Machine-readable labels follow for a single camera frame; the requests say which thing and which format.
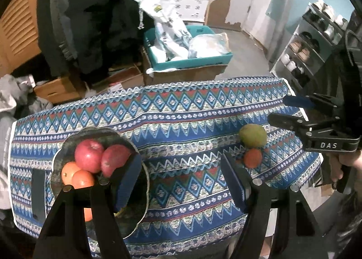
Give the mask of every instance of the white sneaker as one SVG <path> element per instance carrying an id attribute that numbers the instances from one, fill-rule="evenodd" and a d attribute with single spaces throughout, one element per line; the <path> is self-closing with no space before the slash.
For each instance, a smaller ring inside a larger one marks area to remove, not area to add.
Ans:
<path id="1" fill-rule="evenodd" d="M 294 61 L 290 61 L 287 65 L 287 68 L 290 72 L 292 72 L 294 69 L 296 69 L 296 63 Z"/>
<path id="2" fill-rule="evenodd" d="M 280 61 L 282 61 L 282 63 L 283 63 L 284 65 L 287 65 L 287 64 L 289 63 L 289 61 L 290 61 L 289 55 L 288 55 L 288 54 L 284 54 L 283 56 L 281 56 Z"/>
<path id="3" fill-rule="evenodd" d="M 333 41 L 332 41 L 332 44 L 334 45 L 338 45 L 338 43 L 340 42 L 340 40 L 342 39 L 342 36 L 340 33 L 336 33 L 334 38 L 333 38 Z"/>
<path id="4" fill-rule="evenodd" d="M 346 30 L 347 29 L 347 26 L 348 26 L 348 20 L 343 18 L 343 25 L 342 25 L 342 30 Z"/>
<path id="5" fill-rule="evenodd" d="M 329 19 L 331 19 L 332 21 L 334 20 L 335 16 L 334 9 L 331 6 L 329 5 L 325 6 L 323 13 L 326 14 L 329 17 Z"/>
<path id="6" fill-rule="evenodd" d="M 337 18 L 334 20 L 334 22 L 339 26 L 342 27 L 343 26 L 343 16 L 341 14 L 339 14 L 337 16 Z"/>
<path id="7" fill-rule="evenodd" d="M 334 27 L 328 25 L 328 28 L 323 32 L 323 35 L 329 40 L 332 41 L 334 38 Z"/>
<path id="8" fill-rule="evenodd" d="M 320 11 L 323 11 L 324 8 L 324 0 L 318 0 L 318 2 L 313 3 Z"/>

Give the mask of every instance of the shoe rack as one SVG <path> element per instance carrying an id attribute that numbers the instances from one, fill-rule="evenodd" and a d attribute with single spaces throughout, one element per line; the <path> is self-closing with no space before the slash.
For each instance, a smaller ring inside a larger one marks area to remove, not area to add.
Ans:
<path id="1" fill-rule="evenodd" d="M 316 5 L 309 3 L 271 73 L 286 78 L 297 94 L 320 93 L 320 82 L 324 82 L 320 76 L 326 74 L 318 71 L 344 36 L 348 23 L 343 19 L 341 25 L 341 17 L 339 20 L 338 25 Z"/>

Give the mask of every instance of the human hand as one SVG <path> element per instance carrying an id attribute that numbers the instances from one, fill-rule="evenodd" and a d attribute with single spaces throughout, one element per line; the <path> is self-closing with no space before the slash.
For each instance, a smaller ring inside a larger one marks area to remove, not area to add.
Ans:
<path id="1" fill-rule="evenodd" d="M 329 164 L 331 166 L 331 179 L 337 182 L 343 177 L 342 165 L 352 166 L 357 172 L 362 172 L 362 154 L 361 151 L 344 154 L 327 154 L 329 156 Z"/>
<path id="2" fill-rule="evenodd" d="M 356 168 L 357 173 L 354 181 L 354 190 L 357 192 L 357 198 L 362 202 L 362 151 L 345 154 L 327 154 L 331 166 L 331 178 L 337 182 L 343 177 L 342 165 Z"/>

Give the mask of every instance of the shoe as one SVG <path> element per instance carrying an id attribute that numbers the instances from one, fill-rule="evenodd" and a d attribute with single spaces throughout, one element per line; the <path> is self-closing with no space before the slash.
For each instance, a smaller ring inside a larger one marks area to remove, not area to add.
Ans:
<path id="1" fill-rule="evenodd" d="M 318 54 L 320 53 L 320 46 L 319 46 L 319 42 L 315 39 L 312 38 L 311 39 L 311 44 L 310 46 L 313 48 L 313 50 L 315 50 Z"/>
<path id="2" fill-rule="evenodd" d="M 307 48 L 304 48 L 297 55 L 305 63 L 305 62 L 308 61 L 310 53 L 309 53 L 309 50 Z"/>
<path id="3" fill-rule="evenodd" d="M 323 32 L 323 35 L 329 41 L 334 39 L 334 27 L 332 25 L 328 25 L 328 28 Z"/>
<path id="4" fill-rule="evenodd" d="M 340 33 L 336 33 L 332 40 L 332 44 L 338 45 L 341 39 L 342 39 L 342 35 Z"/>
<path id="5" fill-rule="evenodd" d="M 284 65 L 287 65 L 290 61 L 290 57 L 288 54 L 284 54 L 283 56 L 280 57 L 280 61 L 282 61 L 282 63 Z"/>
<path id="6" fill-rule="evenodd" d="M 304 73 L 304 69 L 302 67 L 297 67 L 292 71 L 292 75 L 295 79 L 300 79 L 300 77 L 303 73 Z"/>
<path id="7" fill-rule="evenodd" d="M 324 32 L 328 28 L 328 23 L 322 18 L 319 18 L 319 20 L 317 22 L 314 22 L 313 25 L 319 32 Z"/>
<path id="8" fill-rule="evenodd" d="M 313 3 L 314 6 L 316 6 L 319 11 L 323 11 L 324 7 L 325 7 L 325 2 L 323 0 L 318 0 L 318 2 Z"/>
<path id="9" fill-rule="evenodd" d="M 287 68 L 290 72 L 292 72 L 294 69 L 296 69 L 296 63 L 294 61 L 290 61 L 287 65 Z"/>
<path id="10" fill-rule="evenodd" d="M 307 12 L 305 12 L 303 18 L 310 24 L 313 24 L 314 22 L 317 22 L 320 19 L 320 17 L 317 14 L 313 13 L 312 9 L 309 9 Z"/>
<path id="11" fill-rule="evenodd" d="M 306 74 L 302 74 L 298 80 L 301 87 L 304 87 L 309 81 L 310 78 Z"/>
<path id="12" fill-rule="evenodd" d="M 307 31 L 303 31 L 299 36 L 308 44 L 313 39 L 312 35 Z"/>
<path id="13" fill-rule="evenodd" d="M 298 53 L 299 50 L 302 48 L 302 44 L 299 41 L 292 42 L 289 46 L 294 53 Z"/>
<path id="14" fill-rule="evenodd" d="M 334 20 L 334 16 L 335 16 L 334 9 L 331 6 L 329 6 L 329 5 L 325 6 L 323 9 L 323 13 L 325 15 L 327 15 L 328 18 L 331 19 L 332 21 Z"/>
<path id="15" fill-rule="evenodd" d="M 348 26 L 348 20 L 343 18 L 343 25 L 342 25 L 341 29 L 343 31 L 345 31 L 347 29 L 347 26 Z"/>
<path id="16" fill-rule="evenodd" d="M 337 18 L 334 20 L 334 23 L 337 24 L 340 28 L 343 26 L 343 16 L 339 14 Z"/>

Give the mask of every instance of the orange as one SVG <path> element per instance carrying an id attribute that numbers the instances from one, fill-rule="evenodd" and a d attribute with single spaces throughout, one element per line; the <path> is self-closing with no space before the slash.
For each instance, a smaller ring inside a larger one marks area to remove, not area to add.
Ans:
<path id="1" fill-rule="evenodd" d="M 65 185 L 72 184 L 73 175 L 79 171 L 80 168 L 76 165 L 74 161 L 68 162 L 63 166 L 62 169 L 62 181 Z"/>
<path id="2" fill-rule="evenodd" d="M 250 149 L 244 154 L 244 164 L 248 168 L 257 168 L 263 161 L 260 149 Z"/>
<path id="3" fill-rule="evenodd" d="M 84 208 L 84 218 L 86 221 L 91 221 L 93 219 L 91 208 Z"/>
<path id="4" fill-rule="evenodd" d="M 78 170 L 72 178 L 72 186 L 74 188 L 86 188 L 94 185 L 93 175 L 86 170 Z"/>

